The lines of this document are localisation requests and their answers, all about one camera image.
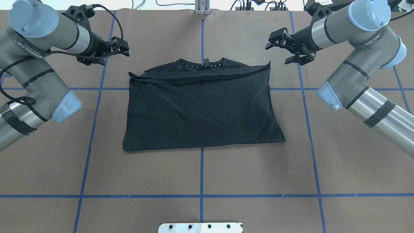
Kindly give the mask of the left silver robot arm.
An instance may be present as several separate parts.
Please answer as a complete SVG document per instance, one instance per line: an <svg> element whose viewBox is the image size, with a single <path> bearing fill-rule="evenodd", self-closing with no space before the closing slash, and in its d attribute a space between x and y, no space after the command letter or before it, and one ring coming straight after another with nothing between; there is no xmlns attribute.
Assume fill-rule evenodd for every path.
<svg viewBox="0 0 414 233"><path fill-rule="evenodd" d="M105 65L105 59L130 56L123 36L108 41L96 35L89 19L100 4L70 6L57 12L40 0L17 0L9 10L9 26L1 34L1 77L13 77L27 91L1 105L1 150L52 119L62 122L82 102L46 61L53 54L76 57L84 65Z"/></svg>

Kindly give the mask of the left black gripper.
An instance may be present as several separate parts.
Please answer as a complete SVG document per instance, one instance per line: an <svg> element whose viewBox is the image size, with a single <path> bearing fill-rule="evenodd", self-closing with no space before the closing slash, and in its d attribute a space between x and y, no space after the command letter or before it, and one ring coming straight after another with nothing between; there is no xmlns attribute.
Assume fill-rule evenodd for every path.
<svg viewBox="0 0 414 233"><path fill-rule="evenodd" d="M84 65L105 65L105 57L102 56L109 55L110 53L129 57L130 47L128 42L118 37L113 37L111 41L107 42L91 32L89 46L86 49L86 56L88 58L78 56L77 61Z"/></svg>

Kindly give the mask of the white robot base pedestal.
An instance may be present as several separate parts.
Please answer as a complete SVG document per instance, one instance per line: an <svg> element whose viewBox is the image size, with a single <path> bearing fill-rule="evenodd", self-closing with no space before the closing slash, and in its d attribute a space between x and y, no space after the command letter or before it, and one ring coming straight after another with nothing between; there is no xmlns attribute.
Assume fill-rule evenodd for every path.
<svg viewBox="0 0 414 233"><path fill-rule="evenodd" d="M158 233L243 233L242 223L207 222L207 223L165 223L158 228Z"/></svg>

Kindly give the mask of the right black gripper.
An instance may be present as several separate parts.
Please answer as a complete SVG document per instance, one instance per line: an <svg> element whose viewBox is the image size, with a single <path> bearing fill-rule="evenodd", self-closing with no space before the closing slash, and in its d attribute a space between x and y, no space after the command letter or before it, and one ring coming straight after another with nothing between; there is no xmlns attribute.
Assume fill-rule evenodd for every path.
<svg viewBox="0 0 414 233"><path fill-rule="evenodd" d="M316 44L312 39L311 32L312 28L304 28L292 35L294 44L292 53L294 56L287 58L284 62L285 65L291 63L306 65L315 60ZM280 28L270 34L265 50L272 47L288 49L289 45L286 45L288 40L290 40L288 28Z"/></svg>

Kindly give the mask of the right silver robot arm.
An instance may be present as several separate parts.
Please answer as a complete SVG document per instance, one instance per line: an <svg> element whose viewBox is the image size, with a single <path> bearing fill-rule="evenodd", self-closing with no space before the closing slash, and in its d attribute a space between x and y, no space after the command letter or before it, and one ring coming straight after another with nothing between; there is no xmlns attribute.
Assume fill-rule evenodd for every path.
<svg viewBox="0 0 414 233"><path fill-rule="evenodd" d="M294 34L287 28L272 32L265 49L287 49L293 56L285 64L305 65L317 51L349 42L353 51L317 90L318 98L334 110L347 109L413 157L413 115L367 85L377 70L392 68L406 55L390 18L386 0L355 0L335 12L319 6L309 26Z"/></svg>

